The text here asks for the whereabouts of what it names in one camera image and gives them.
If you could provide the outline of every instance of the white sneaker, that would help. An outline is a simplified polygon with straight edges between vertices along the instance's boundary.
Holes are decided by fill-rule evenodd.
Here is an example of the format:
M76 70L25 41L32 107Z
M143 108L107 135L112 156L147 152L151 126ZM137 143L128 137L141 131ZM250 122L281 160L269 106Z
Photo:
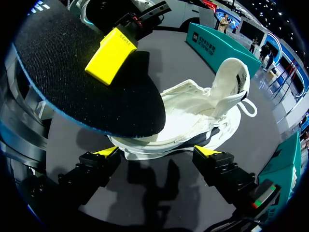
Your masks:
M202 88L186 80L161 93L166 111L163 130L151 137L125 139L109 136L125 152L127 160L149 160L176 150L191 150L194 145L216 149L228 140L240 124L240 110L250 117L256 106L246 97L250 88L247 66L236 58L221 65L212 88ZM247 102L250 114L241 101Z

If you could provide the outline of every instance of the gray platform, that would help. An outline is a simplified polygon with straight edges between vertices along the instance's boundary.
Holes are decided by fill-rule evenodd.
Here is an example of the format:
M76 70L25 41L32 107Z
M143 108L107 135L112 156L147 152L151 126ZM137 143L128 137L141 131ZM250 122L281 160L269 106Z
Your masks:
M211 87L215 74L185 38L185 33L155 31L140 41L139 50L150 52L149 75L159 91L186 79ZM280 135L270 104L254 81L249 99L257 106L258 115L250 118L242 113L236 133L217 150L230 152L241 168L258 174L279 144ZM104 135L56 115L48 137L47 174L57 181L57 175L73 169L85 151L110 146ZM123 159L107 187L99 188L80 210L118 225L203 231L229 218L234 207L214 187L206 186L192 164L192 154L182 152L141 162Z

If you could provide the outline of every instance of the yellow block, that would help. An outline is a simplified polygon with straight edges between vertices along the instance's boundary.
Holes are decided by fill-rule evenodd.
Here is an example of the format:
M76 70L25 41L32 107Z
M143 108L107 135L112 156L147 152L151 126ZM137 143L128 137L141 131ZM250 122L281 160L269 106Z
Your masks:
M210 150L210 149L204 148L202 146L194 146L194 147L196 147L198 150L200 150L204 154L204 156L207 156L207 157L214 154L214 153L221 153L221 151Z
M100 48L85 71L109 86L125 59L136 49L137 47L118 28L114 28L100 42Z
M117 148L117 146L113 146L111 148L108 148L108 149L105 149L105 150L102 150L102 151L98 151L98 152L94 152L93 154L99 154L99 155L102 155L102 156L109 156L115 149Z

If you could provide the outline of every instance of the black foam pad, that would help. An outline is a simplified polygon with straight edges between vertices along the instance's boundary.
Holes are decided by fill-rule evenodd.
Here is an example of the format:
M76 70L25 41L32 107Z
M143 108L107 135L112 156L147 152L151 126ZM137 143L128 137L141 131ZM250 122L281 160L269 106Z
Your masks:
M159 133L165 124L161 96L148 76L148 52L135 52L110 86L84 69L103 39L58 0L30 12L14 44L38 94L58 112L93 130L121 137Z

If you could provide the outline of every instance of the cable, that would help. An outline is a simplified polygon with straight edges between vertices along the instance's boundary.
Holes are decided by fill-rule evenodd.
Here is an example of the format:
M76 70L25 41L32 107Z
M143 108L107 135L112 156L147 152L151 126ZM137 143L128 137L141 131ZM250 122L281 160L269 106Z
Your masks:
M216 224L213 224L213 225L209 226L204 232L211 232L211 231L217 229L217 228L220 227L220 226L223 226L223 225L225 225L225 224L227 224L227 223L232 223L232 222L234 222L234 221L235 221L235 220L232 219L232 218L229 218L229 219L220 221L220 222L218 222L218 223L216 223Z
M260 227L264 226L263 222L261 222L260 220L254 219L252 217L241 217L240 220L245 220L245 221L250 221L250 222L256 223Z
M261 228L264 226L263 222L261 222L260 220L254 219L252 217L229 218L229 219L220 221L216 224L209 226L204 232L212 232L214 230L218 231L218 232L229 231L229 229L232 229L234 226L236 226L242 220L243 221L250 221L253 224L259 225Z
M164 20L164 15L162 15L162 20L161 20L161 23L163 22L163 20Z

